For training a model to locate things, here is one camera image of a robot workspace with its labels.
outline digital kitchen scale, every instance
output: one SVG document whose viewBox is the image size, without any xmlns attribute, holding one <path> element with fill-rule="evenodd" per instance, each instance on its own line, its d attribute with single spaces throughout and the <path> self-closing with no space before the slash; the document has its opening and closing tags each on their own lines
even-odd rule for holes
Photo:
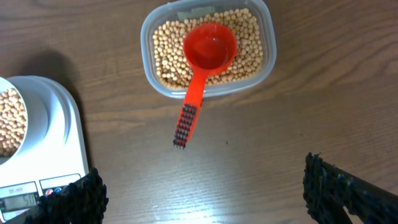
<svg viewBox="0 0 398 224">
<path fill-rule="evenodd" d="M 9 161 L 0 157 L 0 219 L 5 222 L 39 203 L 39 197 L 59 192 L 88 173 L 78 108 L 59 83 L 44 77 L 8 78 L 18 88 L 37 94 L 49 125 L 41 142 Z"/>
</svg>

